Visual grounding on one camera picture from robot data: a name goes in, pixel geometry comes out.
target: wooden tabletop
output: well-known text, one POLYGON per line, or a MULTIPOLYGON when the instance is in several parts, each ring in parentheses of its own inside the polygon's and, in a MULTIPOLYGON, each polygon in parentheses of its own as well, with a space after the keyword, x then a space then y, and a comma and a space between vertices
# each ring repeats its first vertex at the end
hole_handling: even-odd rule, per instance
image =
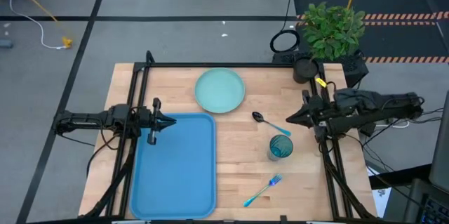
MULTIPOLYGON (((126 103, 133 64, 116 64, 105 109, 126 103)), ((207 68, 154 67, 149 71, 145 105, 152 106, 155 97, 162 102, 161 111, 205 112, 196 103, 194 86, 207 68)), ((291 68, 235 68, 246 85, 244 101, 234 111, 211 114, 217 123, 217 205, 209 220, 332 220, 323 161, 314 140, 314 133, 304 126, 289 124, 286 117, 302 105, 302 90, 310 84, 293 81, 291 68), (279 132, 251 117, 258 111, 267 121, 292 132, 293 153, 284 160, 267 158, 268 142, 279 132), (275 174, 284 179, 269 188, 250 207, 243 203, 264 187, 275 174)), ((338 88, 346 87, 342 66, 325 65, 326 78, 338 88)), ((348 132, 357 136, 356 131, 348 132)), ((100 137, 95 149, 103 145, 100 137)), ((340 140, 340 149, 347 183, 369 212, 376 215, 368 174, 360 145, 351 138, 340 140)), ((111 182, 116 152, 103 148, 94 158, 86 181, 80 214, 89 211, 101 198, 111 182)), ((337 191, 340 215, 344 216, 341 194, 337 191)), ((121 187, 116 193, 114 213, 119 212, 121 187)), ((134 218, 129 211, 127 218, 134 218)))

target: teal cup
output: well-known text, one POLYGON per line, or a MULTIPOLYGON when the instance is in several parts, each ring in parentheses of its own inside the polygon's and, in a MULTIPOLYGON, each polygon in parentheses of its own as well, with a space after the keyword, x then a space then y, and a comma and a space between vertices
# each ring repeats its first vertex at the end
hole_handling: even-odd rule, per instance
POLYGON ((286 158, 293 152, 293 143, 289 137, 285 135, 274 136, 269 141, 268 159, 278 161, 286 158))

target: potted plant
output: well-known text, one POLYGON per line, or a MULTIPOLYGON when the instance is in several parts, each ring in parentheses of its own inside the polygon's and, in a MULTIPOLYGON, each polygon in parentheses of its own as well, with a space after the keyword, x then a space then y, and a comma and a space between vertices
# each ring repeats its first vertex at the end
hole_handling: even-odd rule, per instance
POLYGON ((323 2, 318 6, 309 4, 304 15, 304 37, 312 60, 342 63, 348 86, 355 85, 368 73, 358 50, 358 40, 365 32, 365 13, 342 6, 326 8, 323 2))

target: plate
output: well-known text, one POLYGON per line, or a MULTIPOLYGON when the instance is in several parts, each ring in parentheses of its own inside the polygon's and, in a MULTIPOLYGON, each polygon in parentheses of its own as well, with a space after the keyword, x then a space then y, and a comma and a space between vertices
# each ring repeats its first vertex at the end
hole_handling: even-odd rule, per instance
POLYGON ((196 81, 195 98, 209 112, 230 112, 245 98, 245 84, 235 71, 214 68, 204 72, 196 81))

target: plastic tray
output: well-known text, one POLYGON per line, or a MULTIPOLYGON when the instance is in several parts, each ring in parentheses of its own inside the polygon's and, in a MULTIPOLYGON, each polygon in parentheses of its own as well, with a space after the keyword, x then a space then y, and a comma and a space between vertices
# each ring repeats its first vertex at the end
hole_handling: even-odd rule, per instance
POLYGON ((135 156, 130 209, 141 220, 209 216, 217 198, 215 121, 206 113, 167 114, 177 119, 147 143, 142 129, 135 156))

